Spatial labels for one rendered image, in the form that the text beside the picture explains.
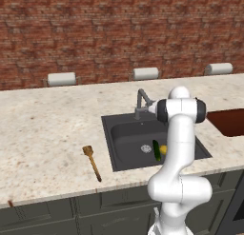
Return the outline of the grey sink faucet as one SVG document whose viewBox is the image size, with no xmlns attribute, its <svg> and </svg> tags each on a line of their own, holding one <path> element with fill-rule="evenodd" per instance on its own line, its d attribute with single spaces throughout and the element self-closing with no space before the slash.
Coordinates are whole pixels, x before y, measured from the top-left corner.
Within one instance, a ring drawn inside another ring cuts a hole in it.
<svg viewBox="0 0 244 235">
<path fill-rule="evenodd" d="M 140 119 L 141 112 L 147 112 L 149 107 L 153 104 L 153 100 L 149 98 L 147 93 L 143 88 L 140 88 L 137 92 L 137 102 L 136 107 L 134 109 L 134 119 Z"/>
</svg>

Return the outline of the dark grey sink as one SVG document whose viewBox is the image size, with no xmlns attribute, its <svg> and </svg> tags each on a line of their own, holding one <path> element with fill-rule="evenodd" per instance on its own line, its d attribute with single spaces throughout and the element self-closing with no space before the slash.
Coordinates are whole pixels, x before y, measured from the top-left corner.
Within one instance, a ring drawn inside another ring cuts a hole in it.
<svg viewBox="0 0 244 235">
<path fill-rule="evenodd" d="M 189 130 L 173 123 L 163 124 L 151 113 L 141 113 L 135 120 L 133 113 L 102 116 L 113 171 L 163 165 L 166 155 L 156 161 L 153 140 L 160 146 L 178 151 L 182 157 L 195 160 L 211 158 L 210 152 L 194 136 L 194 125 Z"/>
</svg>

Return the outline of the reddish brown tray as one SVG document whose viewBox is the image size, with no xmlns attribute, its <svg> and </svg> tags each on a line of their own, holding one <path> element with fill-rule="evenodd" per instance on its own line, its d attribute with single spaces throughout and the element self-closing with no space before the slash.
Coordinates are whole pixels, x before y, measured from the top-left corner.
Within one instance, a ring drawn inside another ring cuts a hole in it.
<svg viewBox="0 0 244 235">
<path fill-rule="evenodd" d="M 244 108 L 211 111 L 207 118 L 226 137 L 244 136 Z"/>
</svg>

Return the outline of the green cucumber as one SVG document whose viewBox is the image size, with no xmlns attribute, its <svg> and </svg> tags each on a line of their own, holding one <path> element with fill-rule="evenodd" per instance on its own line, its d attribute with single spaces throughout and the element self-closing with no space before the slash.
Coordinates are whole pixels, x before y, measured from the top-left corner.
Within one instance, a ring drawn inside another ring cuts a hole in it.
<svg viewBox="0 0 244 235">
<path fill-rule="evenodd" d="M 156 140 L 152 140 L 152 146 L 153 146 L 153 152 L 154 152 L 154 158 L 156 161 L 161 161 L 161 153 L 160 153 L 160 147 Z"/>
</svg>

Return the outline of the wooden spatula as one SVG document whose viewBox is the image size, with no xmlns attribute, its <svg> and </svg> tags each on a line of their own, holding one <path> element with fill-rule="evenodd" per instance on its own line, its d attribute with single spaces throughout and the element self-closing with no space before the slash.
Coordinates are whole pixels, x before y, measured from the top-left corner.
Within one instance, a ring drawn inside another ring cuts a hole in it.
<svg viewBox="0 0 244 235">
<path fill-rule="evenodd" d="M 91 146 L 84 146 L 84 147 L 82 147 L 82 149 L 83 149 L 84 154 L 85 154 L 86 156 L 88 156 L 89 159 L 90 159 L 91 166 L 92 166 L 92 168 L 93 168 L 93 171 L 94 171 L 94 173 L 95 173 L 95 175 L 96 175 L 97 180 L 98 180 L 99 182 L 101 182 L 102 179 L 101 179 L 100 173 L 99 173 L 99 171 L 98 171 L 98 169 L 97 169 L 97 166 L 96 166 L 95 161 L 94 161 L 93 156 L 92 156 L 92 155 L 93 155 L 92 147 L 91 147 Z"/>
</svg>

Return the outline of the dark grey cupboard door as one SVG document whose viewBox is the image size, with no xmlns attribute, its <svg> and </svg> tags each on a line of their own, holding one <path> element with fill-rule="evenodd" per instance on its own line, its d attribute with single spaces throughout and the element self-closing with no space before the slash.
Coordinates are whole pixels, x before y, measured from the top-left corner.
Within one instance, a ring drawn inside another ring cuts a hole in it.
<svg viewBox="0 0 244 235">
<path fill-rule="evenodd" d="M 212 185 L 211 200 L 193 209 L 186 218 L 186 225 L 193 235 L 215 235 L 242 176 L 242 170 L 208 175 Z"/>
<path fill-rule="evenodd" d="M 75 197 L 80 235 L 147 235 L 154 222 L 153 201 L 146 186 Z"/>
<path fill-rule="evenodd" d="M 71 200 L 0 209 L 0 235 L 78 235 Z"/>
</svg>

